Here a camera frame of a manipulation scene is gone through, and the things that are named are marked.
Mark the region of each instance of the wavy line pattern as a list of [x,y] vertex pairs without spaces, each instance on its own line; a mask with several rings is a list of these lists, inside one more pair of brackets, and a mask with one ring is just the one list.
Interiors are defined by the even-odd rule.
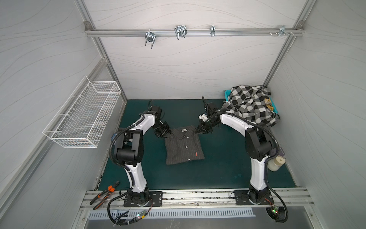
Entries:
[[[101,56],[72,0],[2,1],[0,24],[1,192]],[[98,79],[111,79],[106,68]],[[96,181],[122,100],[117,106],[98,149],[52,146],[0,228],[71,228]],[[20,211],[25,217],[17,220]]]
[[284,42],[277,37],[168,37],[150,49],[143,38],[102,41],[129,99],[221,99],[233,86],[261,84]]
[[305,0],[85,0],[98,29],[292,27]]
[[364,1],[318,1],[270,83],[272,130],[326,228],[364,228],[365,12]]

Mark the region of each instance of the blue plastic basket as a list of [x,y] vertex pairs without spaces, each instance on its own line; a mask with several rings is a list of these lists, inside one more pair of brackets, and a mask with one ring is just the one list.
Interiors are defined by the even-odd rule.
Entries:
[[[229,101],[229,95],[231,94],[231,90],[226,90],[225,91],[225,100],[226,101]],[[271,99],[271,101],[272,101],[272,107],[273,107],[273,112],[274,113],[276,113],[276,114],[278,114],[277,113],[277,108],[276,108],[276,106],[275,106],[275,103],[273,102],[273,100]]]

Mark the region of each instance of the beige lid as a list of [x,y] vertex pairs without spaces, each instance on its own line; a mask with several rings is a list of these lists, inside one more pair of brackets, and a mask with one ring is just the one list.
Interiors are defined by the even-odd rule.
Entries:
[[281,166],[283,165],[286,161],[285,158],[282,156],[277,156],[276,158],[273,159],[273,162],[275,163],[275,165],[277,166]]

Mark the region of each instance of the shirt collar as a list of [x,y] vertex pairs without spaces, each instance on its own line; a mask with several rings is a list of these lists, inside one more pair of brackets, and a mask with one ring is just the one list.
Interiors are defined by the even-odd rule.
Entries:
[[192,134],[194,133],[195,127],[194,126],[184,126],[184,127],[179,127],[176,129],[172,129],[172,134],[175,135],[177,138],[182,139],[183,136],[192,136]]

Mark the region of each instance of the dark green table surface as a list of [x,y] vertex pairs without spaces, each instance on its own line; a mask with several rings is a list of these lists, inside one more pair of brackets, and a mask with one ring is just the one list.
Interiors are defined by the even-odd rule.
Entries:
[[[207,100],[221,107],[223,100]],[[120,127],[127,127],[147,110],[148,100],[128,100]],[[160,106],[171,128],[199,124],[198,116],[204,112],[202,100],[154,100]],[[200,134],[205,159],[176,165],[166,165],[167,151],[164,139],[156,138],[153,129],[143,136],[143,174],[150,190],[153,189],[205,189],[248,188],[251,177],[250,157],[245,152],[245,138],[229,126],[220,124],[213,133]],[[295,187],[286,166],[276,172],[268,172],[268,180],[274,188]],[[120,181],[117,189],[128,189],[129,182],[124,169],[108,160],[99,190]]]

